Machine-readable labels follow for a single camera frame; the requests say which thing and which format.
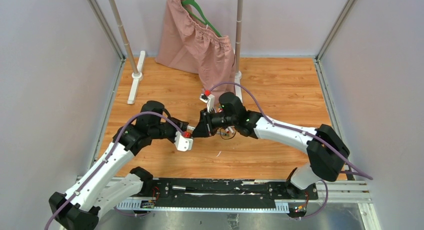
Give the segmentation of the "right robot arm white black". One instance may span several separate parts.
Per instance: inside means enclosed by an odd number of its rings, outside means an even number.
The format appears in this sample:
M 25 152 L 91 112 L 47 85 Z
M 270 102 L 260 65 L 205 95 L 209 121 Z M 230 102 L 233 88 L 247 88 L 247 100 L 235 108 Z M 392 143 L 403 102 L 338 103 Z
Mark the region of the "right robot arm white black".
M 194 138 L 211 137 L 218 130 L 231 127 L 242 136 L 282 143 L 308 156 L 308 163 L 294 168 L 286 179 L 285 191 L 292 199 L 301 197 L 307 187 L 319 180 L 336 181 L 350 154 L 329 125 L 310 128 L 277 121 L 261 112 L 246 110 L 232 92 L 219 97 L 218 112 L 212 107 L 215 101 L 212 94 L 201 94 L 199 98 L 206 108 L 200 111 L 199 122 L 191 134 Z

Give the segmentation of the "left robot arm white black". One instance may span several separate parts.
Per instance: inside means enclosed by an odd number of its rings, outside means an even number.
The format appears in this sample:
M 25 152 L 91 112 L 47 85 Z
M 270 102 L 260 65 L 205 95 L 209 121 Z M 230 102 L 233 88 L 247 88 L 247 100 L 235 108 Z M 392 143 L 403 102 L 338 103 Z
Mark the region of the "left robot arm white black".
M 116 173 L 153 140 L 169 140 L 179 151 L 192 148 L 193 139 L 187 132 L 189 123 L 170 115 L 157 101 L 145 103 L 140 113 L 117 130 L 105 152 L 64 193 L 55 192 L 48 200 L 52 216 L 45 225 L 49 229 L 56 221 L 67 230 L 93 230 L 101 218 L 126 198 L 153 191 L 153 176 L 136 167 L 123 180 L 107 187 Z

